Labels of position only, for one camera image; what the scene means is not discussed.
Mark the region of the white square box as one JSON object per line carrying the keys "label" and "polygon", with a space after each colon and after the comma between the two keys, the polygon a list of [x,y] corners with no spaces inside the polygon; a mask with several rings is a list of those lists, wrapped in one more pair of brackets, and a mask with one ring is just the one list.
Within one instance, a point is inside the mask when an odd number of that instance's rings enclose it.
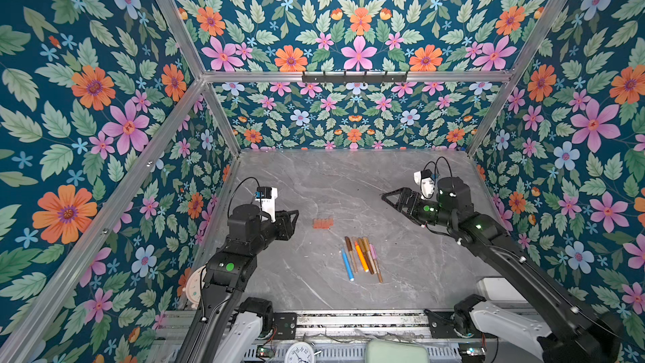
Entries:
{"label": "white square box", "polygon": [[493,303],[526,304],[527,300],[503,277],[484,277],[476,284],[477,291]]}

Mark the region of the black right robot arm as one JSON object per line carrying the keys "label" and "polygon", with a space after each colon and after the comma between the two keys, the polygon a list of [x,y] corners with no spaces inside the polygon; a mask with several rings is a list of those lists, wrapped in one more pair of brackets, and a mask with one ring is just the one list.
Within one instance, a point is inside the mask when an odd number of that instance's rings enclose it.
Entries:
{"label": "black right robot arm", "polygon": [[624,330],[621,319],[597,314],[525,257],[500,223],[475,211],[470,187],[462,179],[443,177],[430,195],[399,188],[381,198],[415,225],[445,227],[446,235],[500,273],[537,314],[530,319],[473,294],[455,304],[458,335],[492,334],[542,362],[616,361]]}

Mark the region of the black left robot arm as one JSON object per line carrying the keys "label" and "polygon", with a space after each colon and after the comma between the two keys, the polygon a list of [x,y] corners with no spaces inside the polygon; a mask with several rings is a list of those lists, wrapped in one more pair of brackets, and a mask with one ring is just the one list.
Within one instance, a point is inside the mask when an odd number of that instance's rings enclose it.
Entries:
{"label": "black left robot arm", "polygon": [[297,210],[270,214],[255,203],[233,210],[225,242],[198,275],[200,299],[178,362],[215,362],[224,356],[224,331],[258,266],[258,255],[275,240],[290,240],[298,217]]}

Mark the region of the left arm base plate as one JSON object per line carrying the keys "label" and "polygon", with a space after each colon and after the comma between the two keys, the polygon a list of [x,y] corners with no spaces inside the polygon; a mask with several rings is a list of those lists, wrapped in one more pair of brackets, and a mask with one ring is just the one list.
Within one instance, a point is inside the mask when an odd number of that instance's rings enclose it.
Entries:
{"label": "left arm base plate", "polygon": [[233,314],[230,333],[255,334],[257,340],[295,339],[297,320],[296,313],[277,313],[270,300],[249,297]]}

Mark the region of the blue highlighter pen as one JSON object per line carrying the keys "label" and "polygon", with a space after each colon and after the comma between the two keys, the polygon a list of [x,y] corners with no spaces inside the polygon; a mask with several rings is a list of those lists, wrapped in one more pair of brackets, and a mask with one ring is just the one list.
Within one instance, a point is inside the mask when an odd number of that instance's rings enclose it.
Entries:
{"label": "blue highlighter pen", "polygon": [[354,281],[354,273],[353,273],[352,265],[349,262],[349,257],[347,255],[347,252],[345,251],[345,249],[341,250],[341,255],[342,255],[342,258],[343,258],[346,273],[348,275],[348,279],[349,279],[350,282],[353,282]]}

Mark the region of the brown cap beige marker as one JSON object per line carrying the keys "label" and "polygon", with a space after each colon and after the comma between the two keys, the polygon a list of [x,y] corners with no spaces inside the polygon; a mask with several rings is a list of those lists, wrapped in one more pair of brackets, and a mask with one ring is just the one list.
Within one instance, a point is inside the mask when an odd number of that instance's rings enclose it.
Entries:
{"label": "brown cap beige marker", "polygon": [[353,243],[352,243],[351,239],[349,238],[349,236],[344,237],[344,241],[346,243],[347,252],[348,252],[348,256],[349,256],[350,266],[352,267],[352,271],[354,273],[357,273],[358,268],[357,268],[356,261],[355,261],[354,255],[353,255],[353,251],[354,251]]}

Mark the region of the orange highlighter right group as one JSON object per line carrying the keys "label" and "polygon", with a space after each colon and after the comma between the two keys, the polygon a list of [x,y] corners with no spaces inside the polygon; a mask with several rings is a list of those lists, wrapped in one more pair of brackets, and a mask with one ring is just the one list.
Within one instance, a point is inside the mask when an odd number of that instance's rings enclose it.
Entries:
{"label": "orange highlighter right group", "polygon": [[352,238],[352,241],[354,243],[354,248],[356,249],[357,256],[359,257],[359,266],[362,268],[364,272],[369,272],[369,267],[366,263],[366,259],[364,258],[364,254],[360,248],[359,241],[356,238]]}

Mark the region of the white alarm clock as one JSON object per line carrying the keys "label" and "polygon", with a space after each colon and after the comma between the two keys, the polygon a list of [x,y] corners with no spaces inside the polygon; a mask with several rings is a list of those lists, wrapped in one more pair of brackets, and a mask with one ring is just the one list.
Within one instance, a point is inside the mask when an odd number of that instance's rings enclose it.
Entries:
{"label": "white alarm clock", "polygon": [[316,351],[314,347],[304,341],[292,344],[285,353],[285,363],[315,363]]}

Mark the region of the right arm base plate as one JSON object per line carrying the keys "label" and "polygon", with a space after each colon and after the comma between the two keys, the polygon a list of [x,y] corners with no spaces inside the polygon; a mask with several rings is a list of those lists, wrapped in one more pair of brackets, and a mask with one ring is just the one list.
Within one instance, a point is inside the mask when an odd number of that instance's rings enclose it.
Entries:
{"label": "right arm base plate", "polygon": [[474,339],[482,335],[495,339],[496,335],[481,332],[471,317],[475,306],[483,302],[486,302],[484,297],[472,294],[458,302],[450,311],[424,309],[423,314],[428,319],[428,328],[433,339]]}

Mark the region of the dark brown marker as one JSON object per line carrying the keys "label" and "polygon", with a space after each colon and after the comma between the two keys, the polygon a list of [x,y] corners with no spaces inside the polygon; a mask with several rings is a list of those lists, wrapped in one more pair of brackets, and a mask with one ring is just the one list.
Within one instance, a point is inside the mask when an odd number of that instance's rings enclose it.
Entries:
{"label": "dark brown marker", "polygon": [[371,275],[374,275],[375,270],[374,270],[374,267],[373,267],[373,265],[371,263],[369,253],[368,253],[368,247],[366,245],[366,242],[364,241],[364,238],[359,237],[358,238],[358,243],[359,243],[359,248],[361,249],[361,253],[362,253],[363,257],[364,257],[366,269]]}

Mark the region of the pale green box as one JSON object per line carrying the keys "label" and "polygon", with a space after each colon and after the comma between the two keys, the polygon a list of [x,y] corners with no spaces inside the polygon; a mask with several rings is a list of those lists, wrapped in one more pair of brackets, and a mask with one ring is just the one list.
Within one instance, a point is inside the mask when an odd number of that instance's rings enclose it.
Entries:
{"label": "pale green box", "polygon": [[365,363],[429,363],[428,351],[410,344],[373,339],[365,352]]}

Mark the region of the beige round timer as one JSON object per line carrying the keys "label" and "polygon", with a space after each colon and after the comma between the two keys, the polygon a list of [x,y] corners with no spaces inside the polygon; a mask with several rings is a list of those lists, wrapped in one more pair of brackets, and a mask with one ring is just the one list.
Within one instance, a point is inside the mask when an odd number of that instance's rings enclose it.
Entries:
{"label": "beige round timer", "polygon": [[193,309],[198,308],[202,298],[205,271],[205,266],[199,267],[186,280],[184,294],[186,295],[186,299]]}

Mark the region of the black hook rail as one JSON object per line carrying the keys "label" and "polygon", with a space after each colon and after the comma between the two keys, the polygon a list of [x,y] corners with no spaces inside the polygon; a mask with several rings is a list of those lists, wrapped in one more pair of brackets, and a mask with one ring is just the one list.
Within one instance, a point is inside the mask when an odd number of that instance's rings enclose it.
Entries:
{"label": "black hook rail", "polygon": [[379,85],[383,83],[406,82],[406,72],[304,72],[301,75],[302,82],[311,83],[366,83]]}

